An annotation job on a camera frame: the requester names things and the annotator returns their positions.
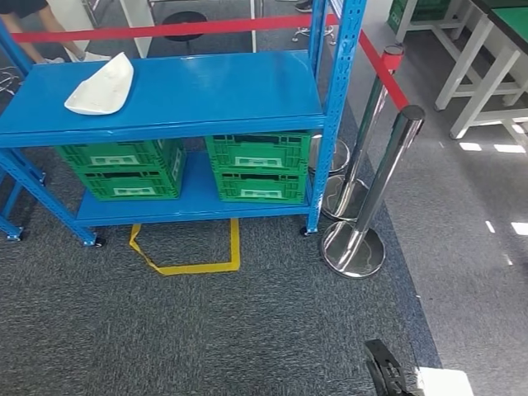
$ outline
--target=shelf level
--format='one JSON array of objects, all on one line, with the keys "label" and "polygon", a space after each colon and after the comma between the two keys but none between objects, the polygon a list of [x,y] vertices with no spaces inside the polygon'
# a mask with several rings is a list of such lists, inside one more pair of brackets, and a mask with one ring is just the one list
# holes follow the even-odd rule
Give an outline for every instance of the shelf level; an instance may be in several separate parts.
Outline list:
[{"label": "shelf level", "polygon": [[131,200],[103,202],[86,191],[77,213],[82,226],[146,224],[172,221],[231,219],[309,213],[311,189],[304,204],[259,204],[222,202],[207,153],[189,153],[178,200]]},{"label": "shelf level", "polygon": [[104,116],[63,105],[102,63],[35,65],[0,117],[0,147],[318,129],[325,119],[306,51],[131,62],[127,102]]}]

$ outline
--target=white plastic piece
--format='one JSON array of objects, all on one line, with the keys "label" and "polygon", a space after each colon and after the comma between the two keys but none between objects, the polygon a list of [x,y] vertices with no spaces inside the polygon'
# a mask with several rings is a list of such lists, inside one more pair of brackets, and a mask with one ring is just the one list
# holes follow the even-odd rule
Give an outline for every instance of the white plastic piece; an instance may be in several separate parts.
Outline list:
[{"label": "white plastic piece", "polygon": [[87,116],[113,114],[127,101],[133,77],[134,67],[121,52],[79,84],[64,106]]}]

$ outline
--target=yellow tape marking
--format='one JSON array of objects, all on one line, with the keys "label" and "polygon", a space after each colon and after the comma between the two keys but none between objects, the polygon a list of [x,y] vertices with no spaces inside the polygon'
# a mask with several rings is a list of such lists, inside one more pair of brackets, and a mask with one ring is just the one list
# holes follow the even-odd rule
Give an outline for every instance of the yellow tape marking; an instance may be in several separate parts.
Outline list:
[{"label": "yellow tape marking", "polygon": [[164,275],[182,275],[182,274],[205,274],[210,272],[238,271],[241,267],[241,238],[238,228],[238,219],[231,219],[231,261],[230,262],[212,262],[208,264],[187,264],[182,266],[156,266],[150,257],[145,254],[140,245],[136,242],[136,237],[141,230],[141,224],[134,224],[130,232],[129,244],[131,248],[139,253],[151,268]]}]

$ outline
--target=stanchion post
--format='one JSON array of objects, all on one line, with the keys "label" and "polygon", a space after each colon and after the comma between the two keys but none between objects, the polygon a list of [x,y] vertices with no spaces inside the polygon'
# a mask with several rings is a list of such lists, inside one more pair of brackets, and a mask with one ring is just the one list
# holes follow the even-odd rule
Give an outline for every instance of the stanchion post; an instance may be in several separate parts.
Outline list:
[{"label": "stanchion post", "polygon": [[381,268],[385,260],[385,246],[370,226],[383,201],[394,169],[422,129],[424,118],[425,112],[419,106],[407,106],[398,115],[387,150],[359,211],[358,221],[332,224],[323,236],[321,252],[329,266],[351,278],[370,276]]},{"label": "stanchion post", "polygon": [[[389,45],[383,51],[382,61],[394,73],[404,56],[404,49],[399,45]],[[376,76],[367,107],[359,127],[351,159],[344,176],[336,175],[328,179],[324,191],[321,211],[327,217],[334,220],[355,220],[359,209],[365,200],[369,188],[358,178],[359,169],[367,156],[367,149],[373,138],[373,132],[385,105],[387,89]]]}]

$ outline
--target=green plastic crate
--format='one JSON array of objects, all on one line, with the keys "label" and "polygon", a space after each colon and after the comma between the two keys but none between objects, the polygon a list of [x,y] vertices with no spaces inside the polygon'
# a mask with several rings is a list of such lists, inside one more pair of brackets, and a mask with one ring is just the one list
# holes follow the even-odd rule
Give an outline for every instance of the green plastic crate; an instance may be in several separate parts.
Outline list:
[{"label": "green plastic crate", "polygon": [[[394,33],[400,27],[401,18],[404,16],[407,0],[394,0],[391,10],[388,12],[387,23]],[[411,21],[441,21],[445,17],[449,8],[449,1],[445,0],[422,0],[416,4]]]},{"label": "green plastic crate", "polygon": [[159,170],[80,173],[98,200],[167,200],[180,196],[186,155],[178,149],[170,167]]},{"label": "green plastic crate", "polygon": [[56,147],[78,173],[147,171],[163,169],[177,150],[180,139],[146,140],[103,144],[72,144]]},{"label": "green plastic crate", "polygon": [[309,131],[282,134],[207,136],[205,144],[213,172],[304,174],[309,166]]},{"label": "green plastic crate", "polygon": [[305,201],[307,175],[262,175],[222,173],[216,176],[221,200],[236,202],[281,202],[300,204]]}]

